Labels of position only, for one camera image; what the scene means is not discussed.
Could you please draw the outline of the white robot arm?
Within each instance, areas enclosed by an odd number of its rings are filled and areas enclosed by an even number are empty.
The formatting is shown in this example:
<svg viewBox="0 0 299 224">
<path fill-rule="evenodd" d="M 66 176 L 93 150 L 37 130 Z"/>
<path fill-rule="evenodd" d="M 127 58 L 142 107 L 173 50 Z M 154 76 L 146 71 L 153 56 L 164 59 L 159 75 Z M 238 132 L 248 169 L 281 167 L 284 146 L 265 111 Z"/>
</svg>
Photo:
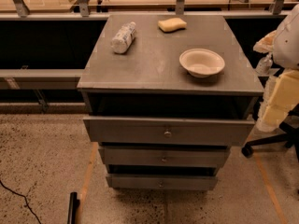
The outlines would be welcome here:
<svg viewBox="0 0 299 224">
<path fill-rule="evenodd" d="M 258 130 L 273 132 L 299 104 L 299 5 L 253 49 L 270 52 L 274 63 L 284 68 L 278 77 L 268 78 L 256 123 Z"/>
</svg>

